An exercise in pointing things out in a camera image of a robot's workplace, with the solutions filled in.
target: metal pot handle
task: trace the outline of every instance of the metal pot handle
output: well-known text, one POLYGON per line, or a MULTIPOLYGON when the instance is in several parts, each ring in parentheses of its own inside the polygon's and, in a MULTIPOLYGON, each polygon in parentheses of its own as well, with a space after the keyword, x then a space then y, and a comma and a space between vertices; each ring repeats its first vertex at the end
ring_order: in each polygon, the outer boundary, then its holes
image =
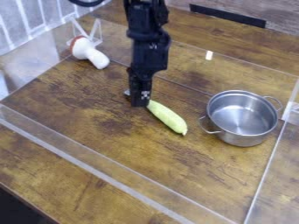
POLYGON ((214 135, 214 134, 219 134, 219 133, 222 132, 221 130, 218 130, 218 131, 209 131, 209 130, 205 129, 205 127, 203 127, 203 125, 202 125, 202 120, 203 120, 205 118, 207 118, 207 116, 202 117, 201 120, 199 120, 201 128, 202 128, 209 134, 211 134, 211 135, 214 135))
POLYGON ((285 108, 284 103, 276 97, 273 97, 273 96, 265 96, 265 98, 274 100, 280 104, 281 108, 277 108, 276 109, 277 112, 281 111, 285 108))

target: white toy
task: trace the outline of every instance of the white toy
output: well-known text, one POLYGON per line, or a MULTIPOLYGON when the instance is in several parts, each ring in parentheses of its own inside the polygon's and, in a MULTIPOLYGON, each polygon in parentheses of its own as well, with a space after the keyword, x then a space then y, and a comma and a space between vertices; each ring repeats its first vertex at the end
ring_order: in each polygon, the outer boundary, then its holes
POLYGON ((109 66, 109 56, 97 50, 93 42, 85 36, 78 36, 71 41, 70 50, 75 58, 79 60, 90 60, 98 69, 109 66))

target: pot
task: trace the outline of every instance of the pot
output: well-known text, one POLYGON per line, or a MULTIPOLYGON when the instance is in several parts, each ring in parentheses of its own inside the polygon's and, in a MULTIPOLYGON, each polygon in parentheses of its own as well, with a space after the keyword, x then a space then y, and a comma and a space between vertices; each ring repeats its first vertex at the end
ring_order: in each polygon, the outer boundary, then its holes
POLYGON ((213 96, 207 115, 201 118, 201 127, 229 144, 250 147, 262 144, 278 124, 282 102, 272 96, 261 96, 242 90, 230 90, 213 96), (280 104, 276 108, 269 101, 280 104), (209 120, 213 130, 203 127, 209 120))

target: cable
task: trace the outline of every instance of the cable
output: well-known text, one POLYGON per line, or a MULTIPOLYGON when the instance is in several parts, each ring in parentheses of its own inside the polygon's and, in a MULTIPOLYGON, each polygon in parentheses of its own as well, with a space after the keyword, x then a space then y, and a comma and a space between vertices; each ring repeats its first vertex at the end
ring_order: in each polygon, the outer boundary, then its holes
POLYGON ((82 7, 95 7, 99 4, 102 4, 106 0, 98 0, 95 2, 87 3, 87 2, 82 2, 81 0, 70 0, 74 4, 82 6, 82 7))

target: pot rim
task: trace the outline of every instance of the pot rim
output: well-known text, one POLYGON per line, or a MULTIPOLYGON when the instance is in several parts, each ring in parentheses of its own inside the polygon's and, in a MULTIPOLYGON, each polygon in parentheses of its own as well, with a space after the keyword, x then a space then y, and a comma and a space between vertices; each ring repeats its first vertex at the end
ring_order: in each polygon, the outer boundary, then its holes
POLYGON ((273 105, 273 103, 264 97, 261 96, 260 94, 256 94, 256 93, 252 93, 246 90, 227 90, 227 91, 223 91, 218 94, 215 94, 211 98, 210 98, 210 102, 209 102, 209 105, 207 105, 207 115, 209 115, 209 118, 211 119, 211 121, 215 123, 215 125, 226 132, 229 132, 230 134, 233 135, 237 135, 237 136, 241 136, 241 137, 262 137, 265 135, 268 135, 270 132, 274 131, 274 129, 277 128, 277 125, 278 125, 278 113, 277 113, 277 109, 276 109, 276 106, 273 105), (266 131, 266 132, 262 132, 260 134, 253 134, 253 135, 241 135, 233 131, 230 131, 229 129, 225 129, 222 128, 213 120, 211 118, 211 104, 213 102, 215 101, 215 99, 218 99, 222 95, 229 95, 229 94, 242 94, 242 95, 252 95, 252 96, 256 96, 262 102, 265 102, 269 107, 273 109, 273 111, 276 112, 276 123, 274 123, 274 126, 273 128, 266 131))

